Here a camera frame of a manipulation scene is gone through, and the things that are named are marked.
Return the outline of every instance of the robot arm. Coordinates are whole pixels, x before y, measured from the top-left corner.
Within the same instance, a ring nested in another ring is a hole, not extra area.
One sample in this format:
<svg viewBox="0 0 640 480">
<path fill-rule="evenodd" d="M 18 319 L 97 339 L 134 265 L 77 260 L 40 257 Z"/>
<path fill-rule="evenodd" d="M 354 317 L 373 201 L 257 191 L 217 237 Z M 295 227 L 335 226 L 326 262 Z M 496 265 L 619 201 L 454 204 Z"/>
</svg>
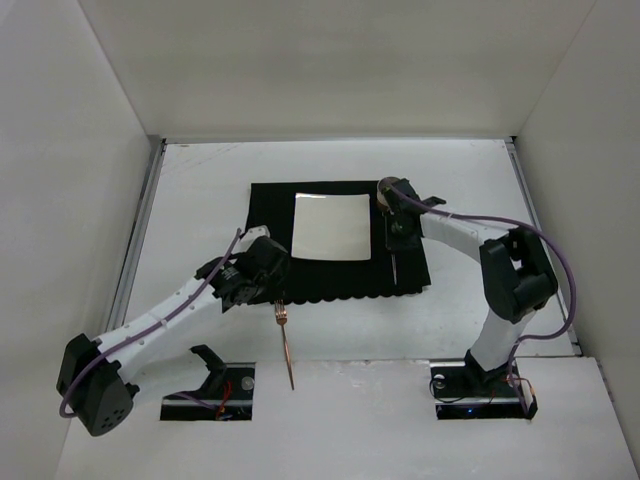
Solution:
<svg viewBox="0 0 640 480">
<path fill-rule="evenodd" d="M 197 390 L 208 379 L 221 378 L 224 363 L 204 345 L 177 358 L 157 357 L 198 321 L 211 321 L 195 313 L 219 304 L 221 315 L 277 285 L 286 274 L 288 258 L 286 250 L 268 237 L 266 227 L 251 229 L 242 237 L 239 252 L 229 251 L 203 265 L 147 313 L 93 341 L 78 335 L 67 344 L 58 377 L 61 415 L 78 416 L 91 435 L 99 436 L 119 425 L 134 405 Z M 66 412 L 67 405 L 73 414 Z"/>
<path fill-rule="evenodd" d="M 467 255 L 482 269 L 489 304 L 480 336 L 465 356 L 468 396 L 475 385 L 504 377 L 513 347 L 536 311 L 558 289 L 551 263 L 538 236 L 460 220 L 455 212 L 433 210 L 445 203 L 420 200 L 406 179 L 386 178 L 378 184 L 378 204 L 385 213 L 386 244 L 391 252 L 415 248 L 420 237 L 436 240 Z"/>
</svg>

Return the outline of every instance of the square plate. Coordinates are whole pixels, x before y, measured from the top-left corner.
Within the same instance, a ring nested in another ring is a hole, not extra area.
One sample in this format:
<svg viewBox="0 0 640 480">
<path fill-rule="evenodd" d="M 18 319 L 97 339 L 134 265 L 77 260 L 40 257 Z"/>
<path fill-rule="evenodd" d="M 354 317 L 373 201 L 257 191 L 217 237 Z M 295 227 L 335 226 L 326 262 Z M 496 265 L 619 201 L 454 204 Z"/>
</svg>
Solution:
<svg viewBox="0 0 640 480">
<path fill-rule="evenodd" d="M 291 256 L 326 261 L 370 260 L 369 195 L 297 193 Z"/>
</svg>

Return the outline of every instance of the black mount plate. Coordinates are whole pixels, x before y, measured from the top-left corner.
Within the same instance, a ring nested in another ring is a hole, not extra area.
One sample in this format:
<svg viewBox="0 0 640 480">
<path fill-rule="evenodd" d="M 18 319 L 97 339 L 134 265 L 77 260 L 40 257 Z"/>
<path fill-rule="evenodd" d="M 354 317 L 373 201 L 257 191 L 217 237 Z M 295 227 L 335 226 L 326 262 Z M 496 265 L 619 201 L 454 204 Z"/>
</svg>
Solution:
<svg viewBox="0 0 640 480">
<path fill-rule="evenodd" d="M 169 395 L 162 400 L 160 420 L 168 421 L 235 421 L 251 420 L 253 415 L 253 385 L 255 384 L 255 364 L 228 363 L 220 387 L 215 391 L 196 391 L 191 395 L 198 400 L 217 407 L 222 401 L 223 385 L 231 382 L 231 396 L 224 408 L 224 415 L 216 420 L 217 408 L 202 407 L 182 397 Z"/>
<path fill-rule="evenodd" d="M 517 367 L 513 373 L 518 375 Z M 502 378 L 479 385 L 470 379 L 462 362 L 455 366 L 436 363 L 431 378 L 439 420 L 526 418 L 515 391 Z"/>
</svg>

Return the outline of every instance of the fork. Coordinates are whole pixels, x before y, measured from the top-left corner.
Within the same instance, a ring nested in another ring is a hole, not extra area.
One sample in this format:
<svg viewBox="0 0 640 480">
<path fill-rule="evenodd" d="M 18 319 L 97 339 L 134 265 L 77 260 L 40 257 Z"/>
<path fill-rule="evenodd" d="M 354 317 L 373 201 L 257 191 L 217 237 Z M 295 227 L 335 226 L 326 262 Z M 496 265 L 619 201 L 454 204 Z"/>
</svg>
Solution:
<svg viewBox="0 0 640 480">
<path fill-rule="evenodd" d="M 284 307 L 282 300 L 276 300 L 273 302 L 273 307 L 276 314 L 276 323 L 280 325 L 282 329 L 282 343 L 284 344 L 284 358 L 287 361 L 287 370 L 289 371 L 289 381 L 291 382 L 291 390 L 295 390 L 293 386 L 293 369 L 291 368 L 291 355 L 289 353 L 289 342 L 287 342 L 287 334 L 284 331 L 284 326 L 287 323 L 287 309 Z"/>
</svg>

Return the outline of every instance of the white floor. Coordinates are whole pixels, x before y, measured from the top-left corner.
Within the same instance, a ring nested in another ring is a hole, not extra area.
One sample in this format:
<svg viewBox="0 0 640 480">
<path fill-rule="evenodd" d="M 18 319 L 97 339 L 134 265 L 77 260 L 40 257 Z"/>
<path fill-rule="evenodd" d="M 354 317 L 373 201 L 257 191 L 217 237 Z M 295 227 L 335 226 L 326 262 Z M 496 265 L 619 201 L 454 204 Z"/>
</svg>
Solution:
<svg viewBox="0 0 640 480">
<path fill-rule="evenodd" d="M 540 411 L 436 420 L 427 362 L 258 363 L 250 422 L 159 422 L 159 402 L 104 437 L 74 420 L 57 478 L 637 479 L 596 362 L 521 359 Z"/>
<path fill-rule="evenodd" d="M 459 212 L 529 220 L 501 140 L 354 140 L 170 145 L 153 203 L 127 319 L 170 295 L 205 262 L 222 255 L 243 227 L 251 182 L 409 178 L 423 197 Z M 296 360 L 456 358 L 477 338 L 487 306 L 480 268 L 431 241 L 433 285 L 415 297 L 293 305 L 287 325 Z M 553 300 L 527 332 L 548 333 L 563 320 Z M 269 306 L 229 311 L 167 355 L 209 344 L 226 361 L 280 360 Z M 520 355 L 573 355 L 565 335 L 528 343 Z"/>
</svg>

